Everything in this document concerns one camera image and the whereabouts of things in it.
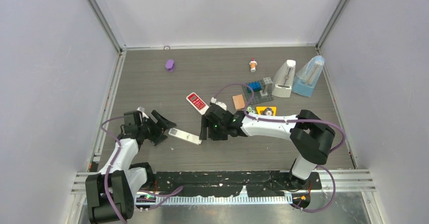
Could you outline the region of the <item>slim white remote control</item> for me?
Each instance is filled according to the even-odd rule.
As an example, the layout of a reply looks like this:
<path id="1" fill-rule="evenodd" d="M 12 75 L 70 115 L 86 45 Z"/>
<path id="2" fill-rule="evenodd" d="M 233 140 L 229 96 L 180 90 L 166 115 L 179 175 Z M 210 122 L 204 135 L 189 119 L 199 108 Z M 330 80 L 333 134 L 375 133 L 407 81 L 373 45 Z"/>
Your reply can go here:
<path id="1" fill-rule="evenodd" d="M 177 128 L 171 128 L 168 131 L 168 134 L 172 137 L 175 137 L 177 139 L 180 139 L 180 140 L 183 140 L 185 142 L 192 143 L 195 145 L 200 145 L 202 142 L 202 140 L 199 138 L 199 136 L 188 133 L 186 131 L 183 131 L 183 130 L 180 130 Z"/>

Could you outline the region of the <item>white remote with red keypad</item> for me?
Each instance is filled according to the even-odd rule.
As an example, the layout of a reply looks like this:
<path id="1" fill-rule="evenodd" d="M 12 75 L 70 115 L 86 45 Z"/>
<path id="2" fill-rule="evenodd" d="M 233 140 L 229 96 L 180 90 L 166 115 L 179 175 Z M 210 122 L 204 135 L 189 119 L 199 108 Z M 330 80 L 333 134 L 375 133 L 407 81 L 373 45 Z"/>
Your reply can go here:
<path id="1" fill-rule="evenodd" d="M 209 108 L 209 105 L 195 92 L 187 95 L 186 100 L 200 115 L 204 115 Z"/>

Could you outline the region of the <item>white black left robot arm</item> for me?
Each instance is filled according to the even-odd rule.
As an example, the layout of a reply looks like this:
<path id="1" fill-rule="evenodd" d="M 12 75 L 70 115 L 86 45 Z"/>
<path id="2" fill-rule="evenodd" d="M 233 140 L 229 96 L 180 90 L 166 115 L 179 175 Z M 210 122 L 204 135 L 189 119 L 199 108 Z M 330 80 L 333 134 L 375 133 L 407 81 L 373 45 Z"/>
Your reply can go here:
<path id="1" fill-rule="evenodd" d="M 151 116 L 142 109 L 126 112 L 121 132 L 114 136 L 115 148 L 107 163 L 85 181 L 90 223 L 121 221 L 126 223 L 134 213 L 134 197 L 141 188 L 154 187 L 155 177 L 147 163 L 131 162 L 143 142 L 159 144 L 167 139 L 166 130 L 177 125 L 153 110 Z"/>

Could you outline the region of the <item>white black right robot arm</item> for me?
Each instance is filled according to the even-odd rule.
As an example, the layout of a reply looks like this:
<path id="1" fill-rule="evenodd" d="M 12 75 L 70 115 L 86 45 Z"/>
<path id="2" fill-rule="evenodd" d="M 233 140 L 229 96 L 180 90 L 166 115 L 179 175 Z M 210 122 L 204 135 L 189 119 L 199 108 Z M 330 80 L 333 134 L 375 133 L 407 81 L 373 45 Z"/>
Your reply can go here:
<path id="1" fill-rule="evenodd" d="M 327 162 L 335 131 L 310 110 L 297 115 L 267 116 L 238 110 L 231 113 L 212 104 L 201 117 L 200 140 L 226 141 L 228 137 L 265 136 L 288 140 L 299 152 L 289 171 L 289 183 L 303 188 L 311 172 Z"/>

